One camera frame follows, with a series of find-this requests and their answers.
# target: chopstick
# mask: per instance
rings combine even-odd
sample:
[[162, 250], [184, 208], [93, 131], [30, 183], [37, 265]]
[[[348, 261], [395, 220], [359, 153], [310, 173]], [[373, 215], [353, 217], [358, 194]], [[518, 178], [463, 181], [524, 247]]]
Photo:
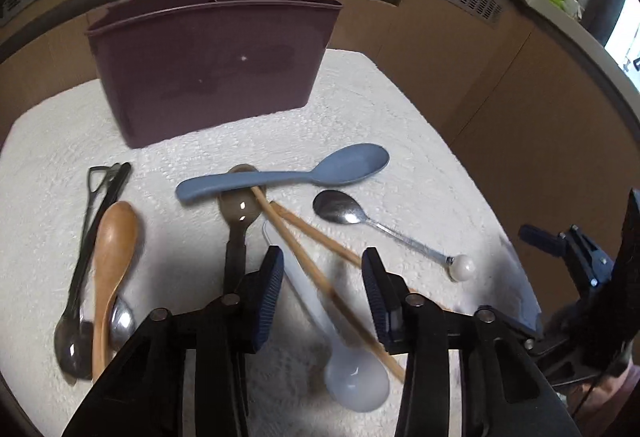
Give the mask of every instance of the chopstick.
[[314, 239], [316, 242], [321, 243], [327, 249], [330, 249], [336, 255], [340, 255], [344, 260], [351, 262], [356, 267], [361, 266], [360, 257], [353, 253], [350, 249], [347, 249], [340, 243], [336, 242], [334, 239], [330, 239], [327, 237], [322, 231], [319, 229], [315, 229], [311, 224], [307, 224], [300, 217], [298, 217], [295, 213], [290, 212], [284, 206], [278, 204], [276, 201], [271, 201], [271, 206], [276, 211], [276, 213], [286, 220], [289, 224], [294, 225], [300, 231], [302, 231], [305, 235]]
[[269, 204], [267, 197], [264, 196], [262, 190], [257, 186], [253, 186], [251, 190], [254, 192], [255, 198], [260, 203], [262, 211], [264, 211], [264, 214], [267, 216], [271, 224], [273, 224], [273, 227], [276, 228], [280, 236], [285, 240], [285, 242], [287, 242], [287, 245], [290, 247], [293, 254], [296, 255], [298, 262], [302, 266], [302, 269], [305, 270], [308, 277], [313, 281], [316, 287], [318, 287], [322, 294], [334, 303], [335, 307], [340, 311], [340, 314], [342, 314], [342, 316], [344, 316], [351, 324], [360, 338], [365, 342], [369, 350], [376, 355], [382, 364], [385, 365], [385, 367], [387, 367], [387, 369], [389, 369], [401, 383], [404, 383], [404, 369], [392, 356], [386, 353], [384, 347], [378, 343], [378, 340], [371, 335], [360, 319], [353, 313], [351, 308], [338, 295], [331, 282], [329, 282], [322, 271], [318, 269], [314, 261], [306, 254], [306, 251], [296, 240], [296, 237], [293, 236], [289, 231], [289, 228], [285, 225], [274, 208]]

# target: black cable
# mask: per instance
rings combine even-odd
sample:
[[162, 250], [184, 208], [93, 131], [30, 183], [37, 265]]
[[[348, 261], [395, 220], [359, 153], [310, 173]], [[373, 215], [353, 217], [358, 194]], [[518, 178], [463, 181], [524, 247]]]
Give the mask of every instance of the black cable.
[[602, 372], [600, 372], [600, 374], [596, 377], [595, 381], [591, 384], [589, 390], [587, 390], [587, 393], [582, 397], [582, 399], [580, 400], [580, 403], [578, 403], [578, 406], [575, 407], [574, 412], [571, 414], [571, 419], [575, 420], [575, 416], [578, 414], [578, 412], [580, 411], [580, 409], [582, 408], [582, 405], [585, 403], [585, 401], [587, 401], [587, 399], [589, 398], [589, 396], [591, 395], [591, 392], [593, 391], [594, 388], [596, 388], [598, 386], [598, 383], [602, 380], [602, 378], [604, 377], [605, 373], [607, 372], [607, 370], [603, 370]]

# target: table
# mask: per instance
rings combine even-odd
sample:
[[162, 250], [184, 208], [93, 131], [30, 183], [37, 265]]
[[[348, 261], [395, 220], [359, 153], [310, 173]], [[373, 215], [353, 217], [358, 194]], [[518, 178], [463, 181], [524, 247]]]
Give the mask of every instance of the table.
[[[222, 291], [226, 224], [213, 200], [183, 207], [174, 194], [178, 182], [241, 162], [260, 170], [307, 170], [334, 150], [361, 142], [385, 146], [391, 160], [347, 191], [373, 218], [445, 254], [471, 255], [479, 268], [474, 281], [452, 283], [437, 263], [368, 226], [316, 218], [315, 186], [273, 188], [269, 198], [356, 253], [374, 245], [390, 272], [440, 304], [472, 313], [488, 303], [534, 326], [538, 303], [491, 208], [437, 132], [365, 56], [328, 50], [303, 109], [138, 150], [124, 144], [100, 81], [94, 80], [25, 113], [0, 154], [0, 370], [43, 435], [60, 435], [90, 388], [63, 381], [52, 346], [78, 256], [89, 166], [127, 160], [133, 166], [122, 199], [142, 218], [143, 251], [122, 296], [140, 322], [159, 306], [174, 313], [202, 308]], [[257, 268], [267, 247], [261, 227], [260, 220], [248, 231], [248, 271]], [[315, 242], [300, 240], [373, 331], [360, 274]], [[88, 318], [92, 295], [89, 279]], [[346, 339], [357, 343], [330, 312]], [[321, 335], [284, 283], [270, 340], [247, 359], [251, 435], [393, 435], [401, 385], [392, 379], [390, 398], [376, 412], [351, 413], [324, 389], [327, 359]], [[453, 427], [459, 415], [452, 410]], [[190, 417], [185, 420], [188, 435]]]

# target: plastic bin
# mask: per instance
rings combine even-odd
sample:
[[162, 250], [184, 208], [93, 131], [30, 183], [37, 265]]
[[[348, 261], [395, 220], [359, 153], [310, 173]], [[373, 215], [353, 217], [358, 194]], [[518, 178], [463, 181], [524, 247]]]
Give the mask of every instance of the plastic bin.
[[120, 0], [86, 32], [132, 148], [303, 107], [335, 0]]

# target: metal bolt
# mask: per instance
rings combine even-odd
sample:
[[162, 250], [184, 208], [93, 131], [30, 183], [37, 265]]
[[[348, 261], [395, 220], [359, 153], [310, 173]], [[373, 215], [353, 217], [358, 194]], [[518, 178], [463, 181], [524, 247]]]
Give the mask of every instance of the metal bolt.
[[240, 297], [236, 293], [231, 292], [222, 297], [222, 303], [226, 306], [237, 305], [240, 303]]
[[491, 323], [495, 321], [495, 314], [493, 311], [489, 311], [489, 309], [480, 309], [476, 313], [476, 316], [478, 316], [478, 319], [484, 323]]
[[159, 307], [158, 309], [153, 309], [149, 318], [151, 318], [154, 322], [161, 322], [162, 320], [166, 320], [166, 317], [169, 316], [169, 311], [164, 307]]
[[412, 292], [404, 297], [404, 301], [411, 307], [422, 307], [426, 302], [426, 298], [417, 292]]

